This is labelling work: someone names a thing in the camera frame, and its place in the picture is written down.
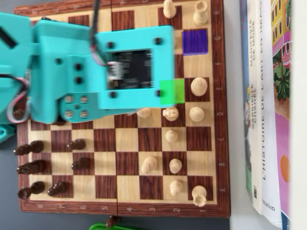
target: brown pawn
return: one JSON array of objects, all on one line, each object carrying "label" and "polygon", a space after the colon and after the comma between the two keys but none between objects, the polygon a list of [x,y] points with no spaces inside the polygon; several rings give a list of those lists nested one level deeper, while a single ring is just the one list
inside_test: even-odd
[{"label": "brown pawn", "polygon": [[13,153],[16,155],[25,155],[29,154],[30,152],[39,153],[43,151],[44,143],[41,140],[35,140],[31,142],[30,145],[24,144],[14,149]]},{"label": "brown pawn", "polygon": [[84,139],[76,139],[73,140],[71,143],[67,145],[68,148],[71,148],[72,150],[82,150],[86,146]]},{"label": "brown pawn", "polygon": [[17,174],[42,173],[46,168],[45,161],[37,160],[17,167]]},{"label": "brown pawn", "polygon": [[87,157],[80,158],[71,165],[71,168],[72,170],[89,169],[90,159]]},{"label": "brown pawn", "polygon": [[47,193],[49,196],[56,196],[58,194],[61,194],[61,193],[65,193],[66,191],[66,184],[65,182],[57,182],[56,184],[54,184],[52,186],[52,188],[50,188]]},{"label": "brown pawn", "polygon": [[119,217],[117,217],[117,216],[110,216],[106,220],[106,228],[110,229],[110,228],[112,228],[118,222],[119,222]]},{"label": "brown pawn", "polygon": [[20,199],[27,199],[31,194],[39,194],[45,190],[45,184],[42,181],[34,182],[30,188],[22,188],[18,191]]}]

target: book spine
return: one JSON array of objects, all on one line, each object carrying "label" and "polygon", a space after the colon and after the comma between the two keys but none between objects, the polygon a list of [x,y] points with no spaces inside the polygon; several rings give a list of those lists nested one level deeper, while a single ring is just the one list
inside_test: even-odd
[{"label": "book spine", "polygon": [[246,189],[251,194],[250,138],[249,138],[249,88],[248,88],[248,24],[247,0],[240,0],[241,18],[241,51],[242,51],[242,81],[243,81],[243,113],[244,113],[244,143]]},{"label": "book spine", "polygon": [[257,21],[256,21],[256,0],[247,0],[248,15],[248,81],[250,98],[250,149],[251,149],[251,184],[252,184],[252,204],[261,214],[261,177],[259,164],[259,143],[258,143],[258,123],[259,123],[259,105],[258,105],[258,62],[259,54],[257,52]]}]

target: wooden chessboard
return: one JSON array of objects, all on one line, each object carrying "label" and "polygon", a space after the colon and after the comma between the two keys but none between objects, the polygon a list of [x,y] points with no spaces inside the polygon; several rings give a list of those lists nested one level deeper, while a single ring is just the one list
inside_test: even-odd
[{"label": "wooden chessboard", "polygon": [[[43,181],[46,190],[59,180],[68,182],[67,192],[57,197],[44,193],[20,200],[21,211],[91,213],[132,216],[210,216],[230,215],[226,83],[224,64],[224,22],[222,0],[206,0],[210,19],[205,26],[193,22],[194,0],[174,0],[176,16],[163,15],[162,0],[103,0],[100,4],[99,31],[124,30],[170,24],[175,29],[176,78],[185,82],[185,103],[178,104],[179,118],[170,122],[162,109],[152,109],[148,118],[136,114],[106,116],[102,119],[64,126],[45,125],[33,121],[17,126],[18,145],[42,140],[42,153],[18,156],[18,164],[44,159],[43,173],[18,175],[18,187]],[[89,26],[92,0],[67,0],[22,6],[15,14],[31,21],[42,16],[53,20]],[[195,29],[207,31],[208,53],[183,56],[181,32]],[[190,84],[196,77],[208,82],[207,92],[196,97]],[[199,123],[189,117],[198,106],[205,112]],[[168,130],[178,133],[178,141],[165,139]],[[86,149],[73,150],[67,143],[86,139]],[[144,175],[141,165],[148,156],[156,156],[158,167]],[[91,159],[88,170],[74,172],[71,164],[80,157]],[[182,161],[182,169],[173,174],[169,162]],[[183,183],[182,192],[171,196],[172,180]],[[203,207],[193,204],[191,191],[202,185],[207,190]]]}]

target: white pawn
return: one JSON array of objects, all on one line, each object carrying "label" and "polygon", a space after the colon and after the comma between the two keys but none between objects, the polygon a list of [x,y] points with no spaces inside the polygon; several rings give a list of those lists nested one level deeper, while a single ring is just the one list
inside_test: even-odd
[{"label": "white pawn", "polygon": [[190,109],[189,116],[192,121],[200,122],[204,117],[204,112],[199,107],[193,107]]},{"label": "white pawn", "polygon": [[173,131],[173,130],[169,130],[165,133],[165,139],[168,141],[168,142],[175,142],[177,139],[178,139],[178,133],[176,131]]},{"label": "white pawn", "polygon": [[207,81],[204,78],[195,78],[191,83],[191,91],[195,96],[203,96],[208,89]]},{"label": "white pawn", "polygon": [[208,22],[208,4],[203,1],[197,1],[195,3],[195,12],[193,15],[193,21],[196,25],[205,25]]},{"label": "white pawn", "polygon": [[165,0],[163,2],[163,14],[168,19],[173,18],[176,15],[176,7],[172,0]]}]

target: light square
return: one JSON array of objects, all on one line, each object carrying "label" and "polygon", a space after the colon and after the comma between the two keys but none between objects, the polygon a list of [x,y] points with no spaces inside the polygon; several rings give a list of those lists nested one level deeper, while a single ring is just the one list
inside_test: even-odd
[{"label": "light square", "polygon": [[153,128],[161,127],[161,109],[151,108],[149,117],[142,118],[138,116],[138,127],[139,128]]},{"label": "light square", "polygon": [[[177,132],[178,139],[175,142],[168,142],[165,138],[167,131],[173,130]],[[186,128],[185,127],[162,127],[162,151],[186,151]]]},{"label": "light square", "polygon": [[94,129],[114,128],[114,115],[104,116],[93,121]]},{"label": "light square", "polygon": [[116,175],[115,152],[95,152],[95,175]]},{"label": "light square", "polygon": [[31,194],[30,200],[51,200],[52,197],[48,196],[47,191],[52,187],[52,175],[29,175],[29,187],[37,181],[42,181],[45,184],[45,190],[40,194]]},{"label": "light square", "polygon": [[[204,111],[204,117],[200,122],[194,122],[189,116],[191,108],[199,107]],[[211,127],[214,125],[214,117],[210,102],[186,102],[186,126],[188,127]]]},{"label": "light square", "polygon": [[117,128],[115,132],[117,152],[137,152],[139,150],[137,128]]},{"label": "light square", "polygon": [[138,201],[140,199],[139,176],[117,176],[118,201]]},{"label": "light square", "polygon": [[94,132],[92,129],[74,129],[71,131],[71,140],[82,138],[86,147],[81,150],[74,149],[73,152],[94,152]]},{"label": "light square", "polygon": [[[171,182],[179,180],[182,182],[182,190],[177,195],[172,195],[170,190]],[[187,176],[163,176],[163,199],[164,200],[187,200],[188,199],[188,178]]]},{"label": "light square", "polygon": [[72,163],[72,152],[51,153],[52,175],[73,175],[73,170],[71,169]]},{"label": "light square", "polygon": [[187,151],[187,172],[190,176],[215,176],[215,153]]},{"label": "light square", "polygon": [[[142,165],[144,163],[144,160],[147,157],[154,156],[157,158],[158,164],[157,168],[152,170],[150,173],[145,174],[142,172]],[[163,175],[163,163],[162,163],[162,152],[139,152],[139,175],[154,175],[159,176]]]},{"label": "light square", "polygon": [[96,198],[94,175],[73,176],[73,198],[80,200]]}]

